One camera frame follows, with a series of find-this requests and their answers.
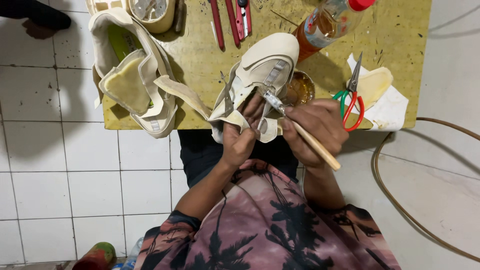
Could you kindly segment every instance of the person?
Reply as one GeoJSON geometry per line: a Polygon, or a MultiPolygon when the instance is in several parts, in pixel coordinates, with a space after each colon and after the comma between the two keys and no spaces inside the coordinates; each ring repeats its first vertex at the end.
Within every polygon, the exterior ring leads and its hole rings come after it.
{"type": "MultiPolygon", "coordinates": [[[[238,110],[257,127],[263,105],[255,94],[238,110]]],[[[223,145],[210,130],[179,130],[190,189],[146,232],[135,269],[400,269],[370,214],[345,203],[332,169],[291,121],[335,156],[348,139],[339,107],[329,99],[287,107],[283,137],[266,144],[258,130],[240,134],[229,123],[223,145]]]]}
{"type": "Polygon", "coordinates": [[[28,20],[22,23],[26,33],[36,39],[52,37],[70,27],[70,17],[37,0],[0,0],[0,17],[28,20]]]}

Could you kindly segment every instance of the red tool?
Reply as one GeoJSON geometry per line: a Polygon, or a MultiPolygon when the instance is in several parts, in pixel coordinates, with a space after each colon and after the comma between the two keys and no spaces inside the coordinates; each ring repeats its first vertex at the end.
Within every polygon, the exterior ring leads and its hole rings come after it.
{"type": "Polygon", "coordinates": [[[220,14],[218,13],[218,4],[216,0],[210,0],[210,5],[212,6],[213,21],[215,24],[216,39],[218,40],[218,46],[221,50],[225,48],[225,43],[223,42],[223,32],[222,24],[220,23],[220,14]]]}
{"type": "Polygon", "coordinates": [[[237,29],[242,40],[252,32],[252,17],[250,17],[250,1],[237,0],[237,29]]]}
{"type": "Polygon", "coordinates": [[[232,27],[232,36],[235,42],[235,45],[240,46],[239,32],[237,30],[237,24],[235,22],[235,13],[233,11],[232,0],[225,0],[227,6],[228,19],[230,20],[230,27],[232,27]]]}

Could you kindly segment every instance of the person's foot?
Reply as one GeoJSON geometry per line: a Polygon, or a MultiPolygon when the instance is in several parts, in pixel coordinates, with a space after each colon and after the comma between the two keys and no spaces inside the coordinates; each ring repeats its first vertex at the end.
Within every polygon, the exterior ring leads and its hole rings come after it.
{"type": "Polygon", "coordinates": [[[46,39],[52,37],[57,31],[43,26],[36,25],[30,19],[26,20],[23,24],[26,28],[26,33],[36,39],[46,39]]]}

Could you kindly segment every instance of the black pants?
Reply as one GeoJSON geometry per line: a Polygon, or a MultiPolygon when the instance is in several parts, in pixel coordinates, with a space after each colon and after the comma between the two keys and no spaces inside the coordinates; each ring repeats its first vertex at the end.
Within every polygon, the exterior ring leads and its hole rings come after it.
{"type": "Polygon", "coordinates": [[[0,0],[0,17],[29,18],[38,26],[52,30],[70,27],[70,17],[36,0],[0,0]]]}
{"type": "MultiPolygon", "coordinates": [[[[210,129],[178,130],[180,137],[180,158],[187,175],[188,187],[202,180],[218,163],[223,154],[223,145],[212,137],[210,129]]],[[[251,159],[263,160],[295,179],[299,161],[293,156],[290,146],[277,136],[269,143],[255,142],[251,159]]]]}

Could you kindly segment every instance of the brush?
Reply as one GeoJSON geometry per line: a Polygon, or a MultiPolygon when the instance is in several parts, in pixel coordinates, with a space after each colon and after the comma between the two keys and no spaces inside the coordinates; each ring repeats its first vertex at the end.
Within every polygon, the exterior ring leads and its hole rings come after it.
{"type": "MultiPolygon", "coordinates": [[[[254,83],[254,85],[256,85],[257,93],[268,103],[270,103],[275,110],[280,112],[283,117],[286,117],[285,105],[277,96],[273,94],[273,91],[275,90],[273,86],[266,86],[260,83],[254,83]]],[[[325,147],[302,126],[293,120],[291,121],[293,122],[295,130],[297,130],[297,132],[305,139],[305,141],[313,148],[313,150],[315,150],[315,152],[317,152],[317,154],[322,157],[334,171],[338,171],[341,165],[338,163],[335,157],[332,156],[332,154],[330,154],[330,152],[328,152],[328,150],[325,149],[325,147]]]]}

